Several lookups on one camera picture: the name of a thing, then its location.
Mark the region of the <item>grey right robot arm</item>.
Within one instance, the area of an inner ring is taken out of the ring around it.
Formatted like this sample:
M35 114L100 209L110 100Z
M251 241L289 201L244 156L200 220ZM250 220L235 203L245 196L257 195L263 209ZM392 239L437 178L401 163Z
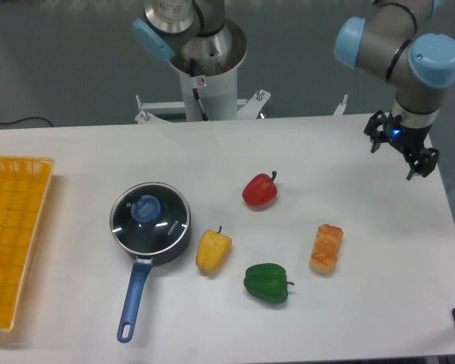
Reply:
M352 17L339 30L334 57L352 69L395 87L388 113L370 117L364 134L376 152L387 143L409 165L408 178L427 177L439 151L425 146L447 91L455 82L455 40L441 33L418 33L436 12L437 1L374 1L375 17Z

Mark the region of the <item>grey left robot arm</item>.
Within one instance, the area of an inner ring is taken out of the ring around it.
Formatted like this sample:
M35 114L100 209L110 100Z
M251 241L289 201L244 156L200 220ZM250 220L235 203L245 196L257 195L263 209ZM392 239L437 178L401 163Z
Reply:
M166 62L196 37L218 33L224 22L223 1L146 1L132 29L143 49Z

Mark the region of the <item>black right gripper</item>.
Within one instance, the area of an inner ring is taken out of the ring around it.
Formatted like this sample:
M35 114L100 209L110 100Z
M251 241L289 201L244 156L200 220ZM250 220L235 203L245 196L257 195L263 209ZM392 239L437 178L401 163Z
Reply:
M377 111L369 118L364 134L372 143L371 153L375 153L387 141L401 152L409 165L406 179L411 180L415 175L429 176L437 165L439 150L424 145L432 123L432 114L418 115L400 111L391 112L387 118L383 111Z

